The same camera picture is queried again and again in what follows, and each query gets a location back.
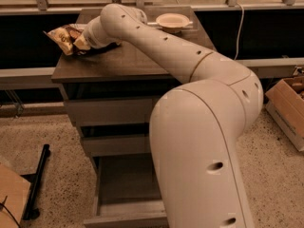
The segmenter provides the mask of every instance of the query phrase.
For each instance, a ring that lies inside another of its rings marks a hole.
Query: cabinet top
[[[145,7],[148,25],[160,29],[156,18],[164,13],[179,13],[190,19],[190,25],[177,36],[206,48],[215,49],[196,14],[190,7]],[[99,16],[101,9],[83,9],[76,24],[86,24]],[[87,55],[62,54],[52,75],[54,83],[84,83],[137,79],[170,78],[171,76],[140,50],[127,42],[118,47],[98,50]]]

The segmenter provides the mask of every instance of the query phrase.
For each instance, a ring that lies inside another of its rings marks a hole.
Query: wooden cabinet
[[[189,7],[145,12],[150,22],[166,12],[188,16],[191,25],[178,36],[213,48]],[[85,9],[76,23],[87,23],[99,13]],[[98,176],[93,217],[85,227],[165,227],[149,118],[157,100],[180,83],[127,42],[85,56],[62,55],[52,81],[60,86],[66,112]]]

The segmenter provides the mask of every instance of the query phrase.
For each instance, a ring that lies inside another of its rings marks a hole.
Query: black metal stand
[[[22,101],[20,100],[19,96],[16,94],[15,90],[5,90],[5,91],[16,107],[17,113],[15,115],[15,118],[20,117],[23,110],[25,109]]]
[[[28,195],[27,206],[26,206],[24,214],[23,214],[23,220],[37,219],[40,215],[39,209],[38,208],[34,209],[33,205],[34,205],[36,197],[37,197],[43,170],[44,170],[45,163],[46,163],[46,160],[49,157],[49,155],[50,155],[49,145],[45,144],[44,148],[42,150],[41,156],[40,156],[40,160],[38,163],[36,173],[31,174],[31,175],[22,176],[23,178],[25,178],[26,180],[28,180],[31,183],[30,191],[29,191],[29,195]]]

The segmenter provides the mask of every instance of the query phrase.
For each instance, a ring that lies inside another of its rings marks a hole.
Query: food item
[[[82,35],[84,26],[70,24],[56,28],[50,32],[45,32],[52,41],[54,41],[65,55],[86,54],[91,47]]]

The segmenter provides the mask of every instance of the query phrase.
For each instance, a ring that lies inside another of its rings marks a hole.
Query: cardboard box
[[[29,189],[30,183],[27,180],[0,163],[0,202],[7,197],[5,205],[18,222],[22,218]],[[0,227],[17,228],[17,224],[6,209],[0,212]]]
[[[298,151],[304,151],[304,77],[280,80],[266,92],[267,111]]]

